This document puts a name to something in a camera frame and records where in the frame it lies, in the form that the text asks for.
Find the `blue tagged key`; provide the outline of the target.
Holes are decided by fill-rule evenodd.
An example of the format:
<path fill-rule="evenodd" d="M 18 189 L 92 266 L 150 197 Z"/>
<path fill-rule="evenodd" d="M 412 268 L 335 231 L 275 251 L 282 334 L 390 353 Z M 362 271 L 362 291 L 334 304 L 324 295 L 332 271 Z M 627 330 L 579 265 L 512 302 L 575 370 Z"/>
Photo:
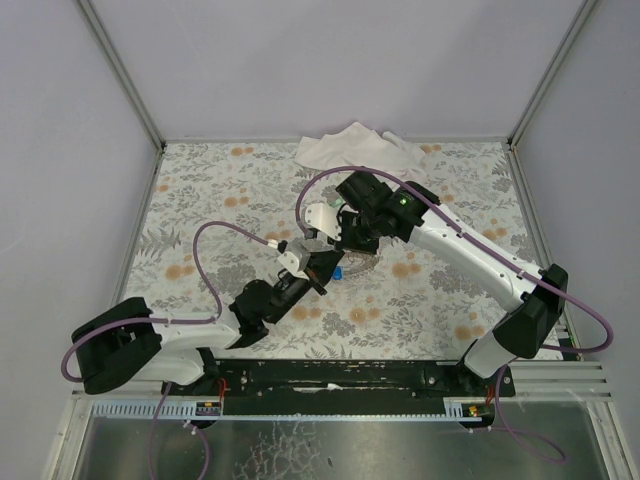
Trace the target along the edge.
<path fill-rule="evenodd" d="M 342 280 L 343 278 L 344 278 L 344 269 L 340 266 L 337 266 L 333 272 L 332 279 Z"/>

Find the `white disc with keyrings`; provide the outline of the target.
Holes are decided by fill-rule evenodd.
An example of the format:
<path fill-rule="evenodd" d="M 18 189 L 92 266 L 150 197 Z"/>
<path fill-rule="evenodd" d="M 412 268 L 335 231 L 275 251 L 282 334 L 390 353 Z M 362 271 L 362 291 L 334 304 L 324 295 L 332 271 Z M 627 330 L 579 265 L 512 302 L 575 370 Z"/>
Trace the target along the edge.
<path fill-rule="evenodd" d="M 373 271 L 379 261 L 379 247 L 369 250 L 347 249 L 339 266 L 344 279 L 355 279 Z"/>

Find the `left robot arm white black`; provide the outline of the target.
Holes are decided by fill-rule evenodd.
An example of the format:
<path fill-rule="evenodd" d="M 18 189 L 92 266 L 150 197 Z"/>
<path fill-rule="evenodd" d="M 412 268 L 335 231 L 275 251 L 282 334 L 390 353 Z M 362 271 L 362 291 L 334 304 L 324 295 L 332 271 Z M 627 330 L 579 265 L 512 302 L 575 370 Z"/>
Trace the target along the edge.
<path fill-rule="evenodd" d="M 325 294 L 343 258 L 340 251 L 286 252 L 275 284 L 253 280 L 219 315 L 194 312 L 187 318 L 159 316 L 141 297 L 129 298 L 76 329 L 67 358 L 79 376 L 61 367 L 68 380 L 89 395 L 111 392 L 134 381 L 188 386 L 205 374 L 203 350 L 248 348 L 265 338 L 310 291 Z"/>

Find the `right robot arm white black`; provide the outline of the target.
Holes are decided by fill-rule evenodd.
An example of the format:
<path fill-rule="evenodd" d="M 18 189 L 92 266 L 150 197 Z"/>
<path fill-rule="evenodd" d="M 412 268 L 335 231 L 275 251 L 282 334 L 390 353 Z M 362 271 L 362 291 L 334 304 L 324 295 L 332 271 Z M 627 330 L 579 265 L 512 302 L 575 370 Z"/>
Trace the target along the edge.
<path fill-rule="evenodd" d="M 413 181 L 391 189 L 373 174 L 356 171 L 336 191 L 351 209 L 340 216 L 346 247 L 373 251 L 380 238 L 397 238 L 444 259 L 504 310 L 462 356 L 467 370 L 487 379 L 516 358 L 536 356 L 564 310 L 568 274 L 562 267 L 542 269 L 510 254 Z"/>

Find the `white crumpled cloth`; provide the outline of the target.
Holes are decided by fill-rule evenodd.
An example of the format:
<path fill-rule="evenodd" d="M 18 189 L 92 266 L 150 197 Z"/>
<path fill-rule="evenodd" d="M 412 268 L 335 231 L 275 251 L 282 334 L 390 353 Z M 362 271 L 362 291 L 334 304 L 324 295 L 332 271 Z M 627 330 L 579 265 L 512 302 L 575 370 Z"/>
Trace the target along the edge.
<path fill-rule="evenodd" d="M 364 166 L 387 172 L 403 181 L 426 179 L 426 154 L 390 131 L 378 134 L 359 122 L 319 139 L 303 137 L 295 162 L 315 170 Z"/>

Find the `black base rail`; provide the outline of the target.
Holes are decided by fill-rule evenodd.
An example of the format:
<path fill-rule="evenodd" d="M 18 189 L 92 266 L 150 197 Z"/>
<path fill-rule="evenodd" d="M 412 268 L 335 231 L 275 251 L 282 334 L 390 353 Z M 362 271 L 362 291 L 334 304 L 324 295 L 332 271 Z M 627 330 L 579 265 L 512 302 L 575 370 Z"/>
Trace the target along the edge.
<path fill-rule="evenodd" d="M 497 375 L 483 379 L 459 362 L 423 360 L 207 360 L 204 377 L 174 385 L 171 397 L 300 405 L 357 405 L 411 398 L 478 398 L 496 391 Z"/>

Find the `grey aluminium corner post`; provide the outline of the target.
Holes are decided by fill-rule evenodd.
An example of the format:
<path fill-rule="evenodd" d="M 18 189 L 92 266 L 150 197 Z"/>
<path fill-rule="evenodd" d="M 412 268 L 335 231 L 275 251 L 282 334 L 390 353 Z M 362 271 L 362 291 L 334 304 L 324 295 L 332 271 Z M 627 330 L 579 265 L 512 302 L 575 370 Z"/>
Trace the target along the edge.
<path fill-rule="evenodd" d="M 580 6 L 572 18 L 568 29 L 562 36 L 561 41 L 555 49 L 542 77 L 537 83 L 531 98 L 527 102 L 523 113 L 507 137 L 506 144 L 509 146 L 511 151 L 514 151 L 523 139 L 529 125 L 533 121 L 546 95 L 553 86 L 556 77 L 568 60 L 576 42 L 579 40 L 583 30 L 590 22 L 599 5 L 599 0 L 584 0 L 580 3 Z"/>

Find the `grey left corner post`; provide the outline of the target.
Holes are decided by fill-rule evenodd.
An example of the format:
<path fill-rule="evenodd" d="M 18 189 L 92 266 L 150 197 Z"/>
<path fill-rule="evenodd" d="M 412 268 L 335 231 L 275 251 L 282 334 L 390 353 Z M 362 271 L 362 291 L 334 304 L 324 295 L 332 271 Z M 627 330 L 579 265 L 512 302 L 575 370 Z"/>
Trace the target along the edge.
<path fill-rule="evenodd" d="M 110 71 L 118 83 L 125 99 L 129 103 L 134 115 L 138 119 L 147 138 L 157 151 L 162 151 L 166 141 L 156 122 L 152 119 L 142 96 L 135 86 L 107 28 L 100 17 L 96 6 L 90 0 L 75 0 L 74 6 L 93 36 L 98 49 L 104 57 Z"/>

